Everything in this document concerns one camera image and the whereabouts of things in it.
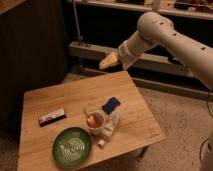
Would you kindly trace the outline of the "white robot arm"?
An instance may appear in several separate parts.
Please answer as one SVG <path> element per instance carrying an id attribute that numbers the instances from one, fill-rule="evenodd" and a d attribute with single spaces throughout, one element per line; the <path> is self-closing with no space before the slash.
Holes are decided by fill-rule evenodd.
<path id="1" fill-rule="evenodd" d="M 179 33 L 170 19 L 156 12 L 142 14 L 134 34 L 107 55 L 99 68 L 103 70 L 121 63 L 127 70 L 145 51 L 156 46 L 165 48 L 213 92 L 213 48 Z"/>

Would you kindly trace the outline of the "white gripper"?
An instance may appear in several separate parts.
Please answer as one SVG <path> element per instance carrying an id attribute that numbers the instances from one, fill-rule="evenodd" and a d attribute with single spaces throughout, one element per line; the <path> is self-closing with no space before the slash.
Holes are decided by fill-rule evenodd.
<path id="1" fill-rule="evenodd" d="M 129 39 L 125 40 L 118 47 L 118 54 L 112 52 L 107 55 L 100 63 L 99 69 L 103 70 L 122 63 L 124 70 L 132 66 L 145 51 L 156 47 L 156 44 L 144 39 L 138 31 L 136 31 Z"/>

